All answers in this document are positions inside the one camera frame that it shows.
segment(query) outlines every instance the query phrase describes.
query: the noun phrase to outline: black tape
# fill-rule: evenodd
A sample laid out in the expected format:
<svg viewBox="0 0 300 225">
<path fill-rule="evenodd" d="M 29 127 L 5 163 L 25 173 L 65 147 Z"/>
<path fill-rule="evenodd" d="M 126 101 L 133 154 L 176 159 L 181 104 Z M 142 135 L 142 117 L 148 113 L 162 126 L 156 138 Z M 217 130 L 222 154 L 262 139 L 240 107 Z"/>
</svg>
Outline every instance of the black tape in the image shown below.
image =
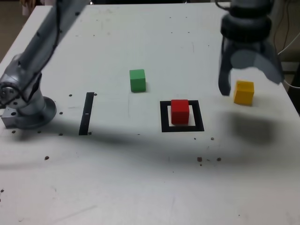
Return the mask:
<svg viewBox="0 0 300 225">
<path fill-rule="evenodd" d="M 85 97 L 85 102 L 84 102 L 80 128 L 79 128 L 79 135 L 88 135 L 93 100 L 94 100 L 94 93 L 87 92 Z"/>
<path fill-rule="evenodd" d="M 168 106 L 171 105 L 171 101 L 160 102 L 160 118 L 161 118 L 161 131 L 162 132 L 195 132 L 204 131 L 202 116 L 200 112 L 199 102 L 197 100 L 188 101 L 188 104 L 193 108 L 193 114 L 195 119 L 195 126 L 169 126 Z"/>
</svg>

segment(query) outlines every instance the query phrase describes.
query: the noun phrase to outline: white table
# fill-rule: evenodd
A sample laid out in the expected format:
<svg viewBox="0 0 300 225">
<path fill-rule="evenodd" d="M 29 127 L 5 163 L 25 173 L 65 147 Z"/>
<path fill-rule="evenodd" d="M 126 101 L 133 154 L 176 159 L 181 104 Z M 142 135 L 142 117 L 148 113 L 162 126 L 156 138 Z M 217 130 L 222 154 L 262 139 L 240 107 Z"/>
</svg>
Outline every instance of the white table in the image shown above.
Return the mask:
<svg viewBox="0 0 300 225">
<path fill-rule="evenodd" d="M 1 74 L 49 10 L 34 10 Z M 224 13 L 213 3 L 88 6 L 43 72 L 54 120 L 15 134 L 0 123 L 0 224 L 299 224 L 298 114 L 257 69 L 232 72 L 232 85 L 255 82 L 253 107 L 220 94 Z M 134 94 L 129 70 L 140 68 L 147 92 Z M 89 91 L 92 135 L 78 136 Z M 159 102 L 171 99 L 198 100 L 205 131 L 162 133 Z"/>
</svg>

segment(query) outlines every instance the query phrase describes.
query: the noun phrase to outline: black square marker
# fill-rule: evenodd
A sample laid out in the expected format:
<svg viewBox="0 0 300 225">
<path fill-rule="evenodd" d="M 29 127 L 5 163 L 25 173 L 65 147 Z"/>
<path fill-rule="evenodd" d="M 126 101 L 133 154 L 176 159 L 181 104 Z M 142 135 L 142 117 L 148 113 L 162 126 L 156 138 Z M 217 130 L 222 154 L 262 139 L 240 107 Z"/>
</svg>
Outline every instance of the black square marker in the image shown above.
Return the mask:
<svg viewBox="0 0 300 225">
<path fill-rule="evenodd" d="M 198 100 L 188 101 L 188 104 L 193 108 L 195 126 L 178 126 L 171 127 L 169 125 L 168 106 L 171 106 L 171 101 L 160 101 L 160 117 L 162 132 L 195 132 L 204 131 L 200 107 Z"/>
</svg>

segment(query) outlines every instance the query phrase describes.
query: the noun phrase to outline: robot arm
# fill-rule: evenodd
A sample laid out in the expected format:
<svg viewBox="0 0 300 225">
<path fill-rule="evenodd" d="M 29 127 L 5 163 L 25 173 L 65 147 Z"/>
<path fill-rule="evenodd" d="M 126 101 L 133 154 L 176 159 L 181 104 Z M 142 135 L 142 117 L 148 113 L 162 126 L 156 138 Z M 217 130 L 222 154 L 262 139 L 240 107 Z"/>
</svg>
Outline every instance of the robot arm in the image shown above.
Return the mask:
<svg viewBox="0 0 300 225">
<path fill-rule="evenodd" d="M 271 20 L 267 16 L 273 0 L 232 0 L 222 19 L 223 35 L 219 89 L 228 96 L 231 91 L 230 71 L 233 68 L 256 67 L 277 84 L 284 80 L 280 60 L 274 47 L 268 42 Z"/>
<path fill-rule="evenodd" d="M 29 129 L 50 122 L 55 103 L 40 90 L 42 69 L 89 0 L 57 0 L 22 54 L 16 55 L 0 78 L 2 120 L 7 128 Z"/>
</svg>

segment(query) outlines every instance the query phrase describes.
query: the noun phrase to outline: cube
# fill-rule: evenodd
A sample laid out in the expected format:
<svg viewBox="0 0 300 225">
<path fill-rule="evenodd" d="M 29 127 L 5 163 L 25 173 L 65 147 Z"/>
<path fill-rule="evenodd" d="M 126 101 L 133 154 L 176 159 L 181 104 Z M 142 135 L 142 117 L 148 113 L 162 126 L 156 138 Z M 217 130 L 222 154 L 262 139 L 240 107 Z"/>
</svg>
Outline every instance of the cube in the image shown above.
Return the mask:
<svg viewBox="0 0 300 225">
<path fill-rule="evenodd" d="M 130 70 L 129 75 L 132 92 L 146 91 L 146 77 L 143 69 Z"/>
<path fill-rule="evenodd" d="M 188 100 L 171 100 L 171 123 L 174 125 L 188 124 Z"/>
<path fill-rule="evenodd" d="M 254 83 L 249 81 L 237 81 L 235 85 L 233 101 L 239 105 L 252 105 L 254 95 Z"/>
</svg>

